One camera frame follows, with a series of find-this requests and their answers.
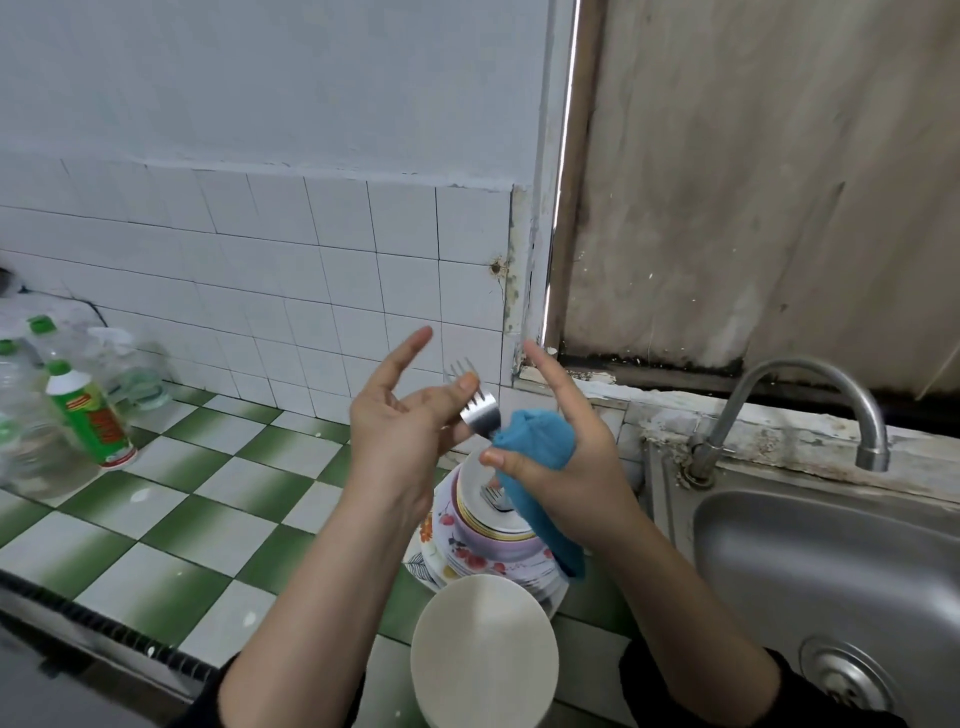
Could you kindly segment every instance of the hand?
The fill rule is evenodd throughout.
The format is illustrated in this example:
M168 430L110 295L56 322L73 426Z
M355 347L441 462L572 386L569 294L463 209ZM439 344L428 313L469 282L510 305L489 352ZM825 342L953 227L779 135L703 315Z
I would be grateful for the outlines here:
M427 387L402 400L393 389L433 336L412 333L376 368L350 406L350 475L344 495L383 504L398 516L422 521L433 502L437 458L471 432L460 411L480 385L473 373L444 387Z
M552 471L519 453L490 448L480 455L480 462L519 480L568 538L601 552L642 517L620 466L616 442L564 368L532 341L523 349L573 426L573 457L562 471Z

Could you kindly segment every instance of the fingernail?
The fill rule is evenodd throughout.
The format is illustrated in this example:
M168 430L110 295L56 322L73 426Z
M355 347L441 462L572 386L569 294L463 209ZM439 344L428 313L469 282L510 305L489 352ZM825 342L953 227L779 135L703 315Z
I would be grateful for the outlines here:
M457 379L457 386L464 390L464 392L472 392L477 386L476 376L467 372Z
M480 460L484 465L489 465L494 468L503 467L503 453L495 449L484 450L480 454Z

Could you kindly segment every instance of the right hand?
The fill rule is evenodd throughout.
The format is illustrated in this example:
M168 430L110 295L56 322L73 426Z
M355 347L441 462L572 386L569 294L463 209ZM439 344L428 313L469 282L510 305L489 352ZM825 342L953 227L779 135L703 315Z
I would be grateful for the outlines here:
M620 466L616 442L564 368L532 341L523 349L546 379L576 436L566 467L552 471L517 452L490 448L480 462L520 481L560 530L594 552L615 546L643 512Z

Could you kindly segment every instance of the stack of plates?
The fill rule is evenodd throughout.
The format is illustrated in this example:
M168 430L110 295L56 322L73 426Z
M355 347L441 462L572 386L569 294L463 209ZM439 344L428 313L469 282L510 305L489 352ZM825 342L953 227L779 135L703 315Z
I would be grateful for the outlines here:
M553 554L516 511L502 513L483 499L480 487L495 473L471 460L475 456L437 486L433 509L414 534L404 567L435 592L463 576L503 576L552 617L568 586Z

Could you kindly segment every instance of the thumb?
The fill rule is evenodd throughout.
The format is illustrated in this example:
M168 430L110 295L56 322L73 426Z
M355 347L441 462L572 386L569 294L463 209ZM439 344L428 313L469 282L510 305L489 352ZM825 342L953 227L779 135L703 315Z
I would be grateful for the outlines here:
M496 468L519 480L526 491L537 500L540 500L540 494L546 488L547 483L556 473L549 468L545 468L536 460L532 460L519 452L511 452L504 449L488 448L480 453L480 462L491 468Z

